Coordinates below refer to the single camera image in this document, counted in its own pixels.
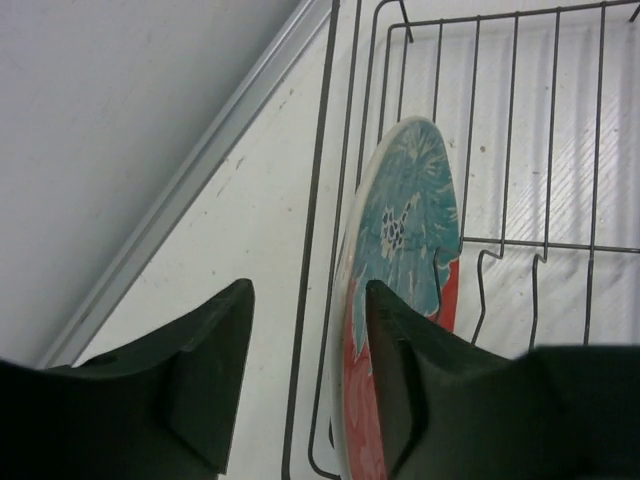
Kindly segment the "red and teal plate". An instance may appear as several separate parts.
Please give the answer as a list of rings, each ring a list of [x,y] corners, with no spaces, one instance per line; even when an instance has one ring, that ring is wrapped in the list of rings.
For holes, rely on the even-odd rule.
[[[366,284],[381,280],[423,318],[455,325],[460,231],[440,130],[412,116],[369,161],[342,239],[329,320],[331,422],[343,479],[384,479],[366,329]]]

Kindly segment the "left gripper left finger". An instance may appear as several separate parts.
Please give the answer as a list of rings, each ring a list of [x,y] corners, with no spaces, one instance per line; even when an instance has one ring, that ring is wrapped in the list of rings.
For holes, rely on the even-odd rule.
[[[215,479],[227,470],[253,323],[239,279],[80,366],[1,365],[5,479]]]

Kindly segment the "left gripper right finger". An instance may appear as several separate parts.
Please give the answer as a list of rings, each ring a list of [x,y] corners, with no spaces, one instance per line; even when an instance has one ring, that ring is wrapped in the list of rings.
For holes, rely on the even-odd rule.
[[[379,280],[366,323],[392,479],[635,479],[639,350],[541,347],[509,360]]]

